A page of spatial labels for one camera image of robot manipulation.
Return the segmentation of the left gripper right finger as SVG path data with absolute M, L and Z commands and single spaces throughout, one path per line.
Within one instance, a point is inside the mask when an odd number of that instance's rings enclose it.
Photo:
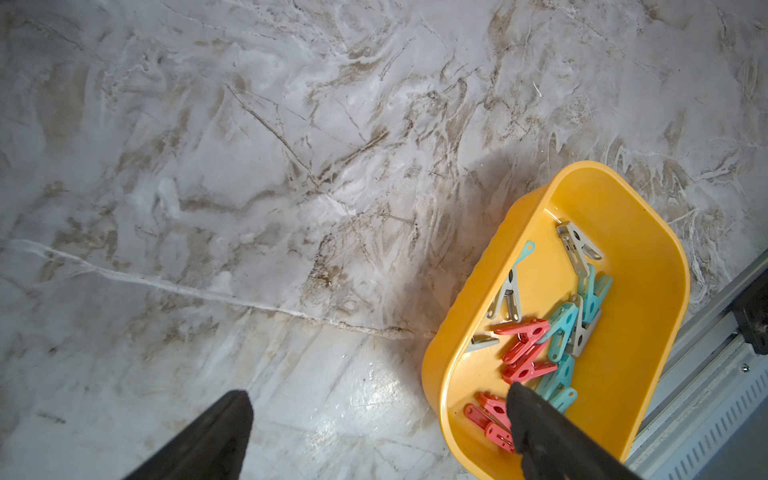
M 527 386 L 513 384 L 506 403 L 526 479 L 638 477 Z

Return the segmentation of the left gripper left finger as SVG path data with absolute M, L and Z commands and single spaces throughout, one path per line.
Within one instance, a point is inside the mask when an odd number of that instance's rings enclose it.
M 237 479 L 253 425 L 248 393 L 231 390 L 220 397 L 129 479 Z

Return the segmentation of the yellow plastic storage box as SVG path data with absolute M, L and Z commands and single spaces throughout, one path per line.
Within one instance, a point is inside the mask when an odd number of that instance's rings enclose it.
M 600 316 L 575 361 L 575 403 L 566 417 L 619 460 L 629 456 L 688 306 L 690 276 L 680 240 L 609 167 L 574 163 L 510 208 L 428 346 L 422 385 L 451 454 L 481 479 L 519 479 L 521 458 L 488 440 L 464 415 L 479 392 L 505 396 L 502 354 L 470 341 L 506 319 L 488 311 L 511 270 L 524 318 L 545 318 L 576 293 L 578 276 L 556 227 L 573 224 L 599 253 Z

